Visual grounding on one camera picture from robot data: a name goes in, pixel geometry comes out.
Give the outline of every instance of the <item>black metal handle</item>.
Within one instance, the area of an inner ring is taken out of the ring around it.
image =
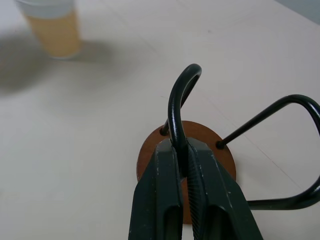
[[[198,64],[191,64],[180,74],[178,79],[175,81],[173,88],[170,93],[168,103],[168,119],[163,125],[160,133],[165,136],[170,131],[170,138],[172,146],[174,147],[180,172],[186,176],[186,170],[183,166],[182,159],[188,155],[187,139],[184,132],[184,127],[181,121],[181,107],[187,100],[190,92],[196,85],[200,78],[202,69]]]
[[[265,110],[249,120],[247,123],[239,127],[225,139],[217,142],[216,147],[218,149],[223,149],[226,144],[230,143],[232,140],[239,137],[241,134],[245,133],[258,123],[262,122],[275,112],[284,108],[286,105],[292,103],[302,105],[309,112],[320,135],[320,106],[310,97],[294,94],[285,96],[274,102],[272,105],[270,105]],[[248,201],[248,204],[252,210],[295,210],[307,208],[319,201],[320,176],[311,187],[298,195],[278,199],[251,200]]]

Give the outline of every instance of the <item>plastic cup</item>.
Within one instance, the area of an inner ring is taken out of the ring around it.
[[[44,50],[69,59],[81,49],[74,0],[16,0]]]

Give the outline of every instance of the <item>brown wooden disc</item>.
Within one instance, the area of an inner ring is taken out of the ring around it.
[[[216,148],[216,142],[221,141],[221,137],[218,136],[210,128],[203,126],[199,123],[193,121],[182,121],[184,133],[188,138],[197,139],[203,143],[206,143],[208,147],[213,151],[216,159],[222,164],[222,166],[229,172],[234,180],[236,180],[236,165],[234,158],[231,155],[230,150],[227,146],[223,150]],[[136,163],[136,178],[139,181],[142,174],[144,173],[152,154],[156,148],[156,145],[169,138],[167,136],[162,136],[160,134],[160,129],[162,126],[154,130],[144,141],[138,160]],[[181,183],[182,195],[183,195],[183,223],[192,224],[190,215],[190,206],[188,200],[188,187],[187,180],[183,180]]]

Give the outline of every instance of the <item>white table surface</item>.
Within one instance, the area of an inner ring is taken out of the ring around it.
[[[320,102],[320,26],[272,0],[79,0],[84,41],[47,58],[0,1],[0,239],[127,239],[136,161],[191,63],[182,110],[225,137],[288,94]],[[319,136],[290,105],[229,144],[248,200],[289,197],[320,173]],[[318,240],[320,205],[254,211],[265,240]],[[183,229],[191,240],[192,230]]]

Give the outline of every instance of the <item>beige liquid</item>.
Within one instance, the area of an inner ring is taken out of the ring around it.
[[[81,42],[75,11],[54,19],[25,17],[43,48],[52,57],[64,58],[79,52]]]

